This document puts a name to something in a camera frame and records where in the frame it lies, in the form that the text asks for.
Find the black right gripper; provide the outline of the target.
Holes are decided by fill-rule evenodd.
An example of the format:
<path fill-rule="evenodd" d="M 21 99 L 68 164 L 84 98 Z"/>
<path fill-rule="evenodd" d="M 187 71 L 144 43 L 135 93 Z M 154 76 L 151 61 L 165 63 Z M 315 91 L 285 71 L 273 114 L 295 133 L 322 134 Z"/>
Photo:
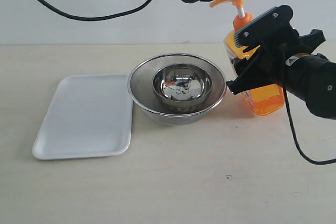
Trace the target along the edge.
<path fill-rule="evenodd" d="M 309 34 L 300 36 L 291 24 L 263 39 L 259 45 L 246 47 L 248 52 L 258 47 L 247 60 L 233 59 L 233 68 L 238 76 L 226 84 L 234 95 L 244 91 L 265 87 L 281 82 L 281 69 L 285 61 L 296 54 L 310 54 L 325 42 L 323 31 L 313 29 Z"/>

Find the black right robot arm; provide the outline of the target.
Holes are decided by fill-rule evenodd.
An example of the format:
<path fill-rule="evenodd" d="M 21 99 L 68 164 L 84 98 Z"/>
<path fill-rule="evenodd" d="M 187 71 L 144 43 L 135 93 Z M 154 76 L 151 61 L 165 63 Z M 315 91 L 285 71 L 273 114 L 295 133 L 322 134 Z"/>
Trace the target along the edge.
<path fill-rule="evenodd" d="M 234 63 L 238 76 L 227 83 L 233 94 L 277 84 L 304 101 L 313 115 L 335 119 L 335 63 L 313 53 L 325 42 L 321 30 L 300 36 L 290 24 L 264 30 L 249 24 L 234 33 L 234 42 L 255 52 Z"/>

